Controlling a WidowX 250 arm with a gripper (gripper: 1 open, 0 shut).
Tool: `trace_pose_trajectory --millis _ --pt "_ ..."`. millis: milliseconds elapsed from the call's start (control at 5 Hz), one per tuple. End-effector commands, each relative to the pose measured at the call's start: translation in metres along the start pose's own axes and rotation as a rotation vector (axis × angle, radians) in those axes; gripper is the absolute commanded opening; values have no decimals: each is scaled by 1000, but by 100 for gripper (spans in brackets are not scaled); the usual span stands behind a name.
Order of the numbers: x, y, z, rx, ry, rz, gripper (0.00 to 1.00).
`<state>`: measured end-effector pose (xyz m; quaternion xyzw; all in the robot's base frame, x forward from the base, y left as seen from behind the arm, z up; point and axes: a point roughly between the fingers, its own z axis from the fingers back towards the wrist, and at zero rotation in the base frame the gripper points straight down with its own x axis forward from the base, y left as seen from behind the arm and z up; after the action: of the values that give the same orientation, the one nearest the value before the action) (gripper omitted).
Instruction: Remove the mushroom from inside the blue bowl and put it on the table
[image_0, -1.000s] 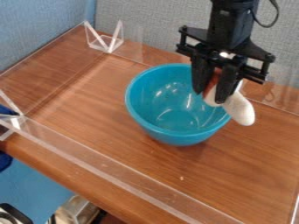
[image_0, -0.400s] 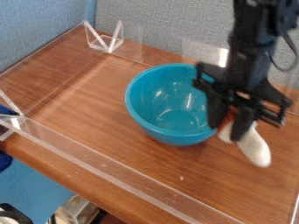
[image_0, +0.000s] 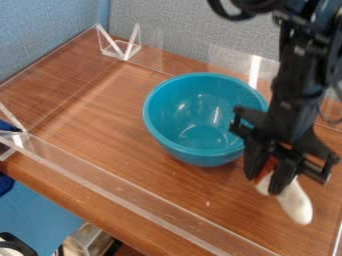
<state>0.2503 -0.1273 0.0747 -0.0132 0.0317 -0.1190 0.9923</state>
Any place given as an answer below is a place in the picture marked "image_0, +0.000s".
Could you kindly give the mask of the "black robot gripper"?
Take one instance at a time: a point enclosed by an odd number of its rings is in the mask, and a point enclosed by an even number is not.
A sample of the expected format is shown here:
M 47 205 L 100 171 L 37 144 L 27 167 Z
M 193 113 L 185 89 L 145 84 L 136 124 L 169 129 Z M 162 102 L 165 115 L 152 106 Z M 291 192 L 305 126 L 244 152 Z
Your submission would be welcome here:
M 260 180 L 272 171 L 268 193 L 279 195 L 296 175 L 324 184 L 339 156 L 313 132 L 325 86 L 312 78 L 284 76 L 273 79 L 271 89 L 267 111 L 233 107 L 229 130 L 244 140 L 245 178 Z

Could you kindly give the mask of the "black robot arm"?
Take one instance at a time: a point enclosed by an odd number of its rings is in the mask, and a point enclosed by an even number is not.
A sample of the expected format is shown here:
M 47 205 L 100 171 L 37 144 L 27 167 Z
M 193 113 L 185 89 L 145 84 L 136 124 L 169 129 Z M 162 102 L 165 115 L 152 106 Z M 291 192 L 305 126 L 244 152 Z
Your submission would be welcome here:
M 277 195 L 295 177 L 323 183 L 339 156 L 313 132 L 328 88 L 342 100 L 342 0 L 206 0 L 214 14 L 240 22 L 269 13 L 279 33 L 279 69 L 268 110 L 236 106 L 229 130 L 244 140 L 244 175 L 272 171 L 268 193 Z

